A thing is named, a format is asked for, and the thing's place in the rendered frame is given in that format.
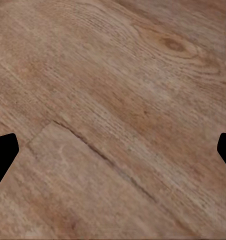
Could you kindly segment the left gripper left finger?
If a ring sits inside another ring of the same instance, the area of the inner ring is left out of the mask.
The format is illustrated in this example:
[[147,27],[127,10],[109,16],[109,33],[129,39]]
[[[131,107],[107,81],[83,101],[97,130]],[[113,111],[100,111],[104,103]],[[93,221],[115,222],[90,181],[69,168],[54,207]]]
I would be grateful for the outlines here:
[[0,182],[18,152],[18,140],[14,133],[0,136]]

